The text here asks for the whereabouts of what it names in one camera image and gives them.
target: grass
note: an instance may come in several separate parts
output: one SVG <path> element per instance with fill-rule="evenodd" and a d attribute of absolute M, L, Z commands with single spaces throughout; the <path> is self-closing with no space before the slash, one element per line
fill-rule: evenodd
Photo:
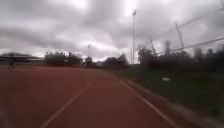
<path fill-rule="evenodd" d="M 224 120 L 224 75 L 190 70 L 165 70 L 139 68 L 124 69 L 119 72 L 142 86 L 181 103 L 204 116 L 214 116 Z"/>

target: light pole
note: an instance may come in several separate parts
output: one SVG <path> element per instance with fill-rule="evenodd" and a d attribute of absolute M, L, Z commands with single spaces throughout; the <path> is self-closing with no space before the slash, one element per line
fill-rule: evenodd
<path fill-rule="evenodd" d="M 135 63 L 135 16 L 136 16 L 136 10 L 132 13 L 133 16 L 133 51 L 132 51 L 132 64 Z"/>

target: cloud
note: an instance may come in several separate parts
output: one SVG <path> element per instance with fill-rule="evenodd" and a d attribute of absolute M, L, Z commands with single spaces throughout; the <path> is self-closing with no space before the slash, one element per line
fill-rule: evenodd
<path fill-rule="evenodd" d="M 1 0 L 0 46 L 2 51 L 38 55 L 48 49 L 87 55 L 91 44 L 94 58 L 129 54 L 131 13 L 136 8 L 136 46 L 150 36 L 160 50 L 165 40 L 171 40 L 175 48 L 179 47 L 175 31 L 160 38 L 156 35 L 174 28 L 176 22 L 182 24 L 220 7 L 217 0 Z M 222 21 L 222 14 L 215 13 L 181 28 L 186 45 L 223 35 Z"/>

